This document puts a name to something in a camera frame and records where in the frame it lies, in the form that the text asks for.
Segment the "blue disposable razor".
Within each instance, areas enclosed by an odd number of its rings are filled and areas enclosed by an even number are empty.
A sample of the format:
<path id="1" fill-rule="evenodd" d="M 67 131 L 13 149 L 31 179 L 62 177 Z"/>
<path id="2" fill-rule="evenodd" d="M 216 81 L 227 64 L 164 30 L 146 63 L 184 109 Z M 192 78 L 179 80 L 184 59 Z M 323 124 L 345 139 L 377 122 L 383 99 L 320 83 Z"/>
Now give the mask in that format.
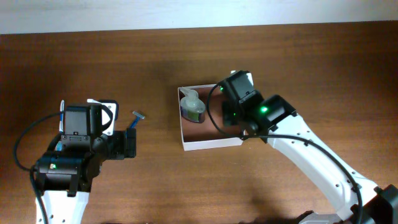
<path id="1" fill-rule="evenodd" d="M 134 115 L 136 118 L 135 118 L 134 121 L 130 124 L 129 127 L 130 127 L 130 128 L 135 128 L 136 125 L 137 125 L 137 123 L 138 123 L 140 120 L 145 119 L 145 116 L 144 116 L 143 114 L 141 114 L 140 112 L 137 112 L 137 111 L 133 111 L 132 113 L 133 113 L 133 115 Z"/>

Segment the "clear soap pump bottle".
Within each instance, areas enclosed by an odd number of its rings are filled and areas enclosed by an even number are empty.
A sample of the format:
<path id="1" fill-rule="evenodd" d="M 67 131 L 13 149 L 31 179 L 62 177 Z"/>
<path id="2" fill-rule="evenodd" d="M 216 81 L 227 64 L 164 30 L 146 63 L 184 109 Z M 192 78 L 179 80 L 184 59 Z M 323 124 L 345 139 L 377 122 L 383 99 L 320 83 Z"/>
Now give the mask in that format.
<path id="1" fill-rule="evenodd" d="M 181 87 L 180 91 L 184 97 L 180 100 L 180 112 L 183 118 L 193 123 L 203 123 L 205 121 L 206 106 L 199 99 L 196 90 Z"/>

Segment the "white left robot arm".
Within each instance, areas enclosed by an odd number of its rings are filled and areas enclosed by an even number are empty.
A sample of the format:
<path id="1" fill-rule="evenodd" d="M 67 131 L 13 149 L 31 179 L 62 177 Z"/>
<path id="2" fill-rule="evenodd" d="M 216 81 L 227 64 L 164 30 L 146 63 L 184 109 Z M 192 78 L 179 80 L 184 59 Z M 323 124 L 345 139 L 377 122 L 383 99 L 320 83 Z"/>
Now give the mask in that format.
<path id="1" fill-rule="evenodd" d="M 60 104 L 59 133 L 30 170 L 37 223 L 81 223 L 103 163 L 136 156 L 136 129 L 115 130 L 118 112 L 115 100 Z"/>

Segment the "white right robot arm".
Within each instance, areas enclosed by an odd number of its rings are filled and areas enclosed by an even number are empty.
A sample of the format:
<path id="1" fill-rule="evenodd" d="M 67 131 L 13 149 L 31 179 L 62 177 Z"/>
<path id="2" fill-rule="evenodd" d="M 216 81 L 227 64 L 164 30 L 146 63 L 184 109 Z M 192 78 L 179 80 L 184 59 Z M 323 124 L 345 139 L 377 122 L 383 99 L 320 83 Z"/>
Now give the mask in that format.
<path id="1" fill-rule="evenodd" d="M 268 99 L 248 71 L 219 82 L 240 125 L 242 140 L 259 138 L 290 159 L 324 194 L 335 212 L 306 212 L 299 223 L 397 224 L 397 188 L 380 188 L 334 153 L 283 97 Z"/>

